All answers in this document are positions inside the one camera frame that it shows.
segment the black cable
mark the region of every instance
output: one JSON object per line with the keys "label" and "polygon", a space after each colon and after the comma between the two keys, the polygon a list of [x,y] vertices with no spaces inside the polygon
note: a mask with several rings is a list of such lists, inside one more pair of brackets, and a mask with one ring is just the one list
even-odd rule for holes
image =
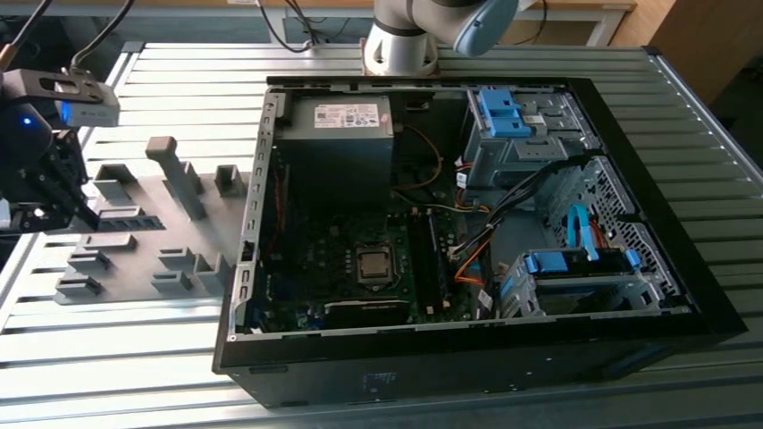
{"label": "black cable", "polygon": [[543,0],[543,2],[544,2],[544,17],[540,20],[540,26],[537,27],[537,31],[535,32],[535,35],[532,37],[524,39],[521,42],[516,42],[513,45],[524,45],[529,41],[532,41],[533,45],[535,45],[535,42],[537,41],[540,34],[544,32],[545,23],[548,22],[548,2],[545,0]]}
{"label": "black cable", "polygon": [[476,244],[481,244],[484,240],[489,240],[492,237],[492,232],[503,222],[503,215],[505,215],[513,207],[516,207],[521,202],[527,201],[533,196],[537,187],[544,182],[544,180],[564,168],[576,165],[585,165],[589,159],[591,155],[576,155],[571,156],[568,159],[553,161],[551,164],[545,165],[540,170],[527,176],[516,185],[513,185],[513,187],[508,189],[507,194],[499,200],[499,203],[495,205],[488,219],[485,220],[485,226],[480,232],[471,239],[468,239],[465,244],[457,246],[455,253],[461,253]]}
{"label": "black cable", "polygon": [[336,32],[336,34],[333,36],[331,36],[329,38],[327,38],[327,40],[331,40],[332,38],[337,38],[343,33],[344,33],[344,29],[347,29],[347,24],[349,24],[349,20],[352,18],[345,18],[344,19],[344,24],[343,27],[339,29],[339,31]]}
{"label": "black cable", "polygon": [[100,44],[104,43],[104,40],[106,40],[108,35],[114,30],[121,20],[124,20],[124,17],[128,16],[128,12],[133,4],[134,0],[126,0],[124,2],[124,4],[121,5],[121,9],[118,9],[117,16],[114,16],[114,19],[110,20],[110,22],[104,27],[101,32],[97,33],[97,36],[94,36],[93,41],[88,43],[86,46],[82,48],[82,50],[73,55],[72,62],[69,64],[69,69],[76,69],[80,66],[80,63],[82,62],[82,59],[85,59],[85,57],[93,53]]}
{"label": "black cable", "polygon": [[18,48],[21,45],[24,45],[24,42],[28,39],[28,35],[30,34],[34,27],[37,27],[38,20],[41,19],[42,14],[48,10],[48,6],[50,6],[50,3],[52,0],[41,0],[41,2],[38,2],[37,9],[34,9],[34,12],[29,15],[28,20],[24,23],[24,27],[21,27],[21,31],[18,31],[16,38],[10,42],[12,47]]}
{"label": "black cable", "polygon": [[293,47],[286,45],[285,41],[280,38],[280,36],[274,32],[273,24],[270,23],[270,20],[266,17],[266,12],[264,11],[262,5],[260,4],[260,2],[256,2],[256,4],[257,4],[257,7],[260,8],[260,13],[262,14],[264,25],[266,25],[266,28],[270,30],[270,34],[273,35],[273,38],[277,41],[277,44],[280,46],[282,46],[284,49],[293,54],[301,54],[303,52],[307,52],[312,48],[312,43],[309,42],[307,46],[304,46],[299,49],[295,49]]}
{"label": "black cable", "polygon": [[301,22],[301,26],[304,27],[305,32],[309,34],[309,40],[312,40],[313,44],[319,44],[319,37],[316,36],[315,30],[309,25],[309,19],[305,17],[305,14],[301,12],[301,6],[299,6],[297,0],[285,0],[285,4],[291,7],[292,11],[297,14],[297,21]]}

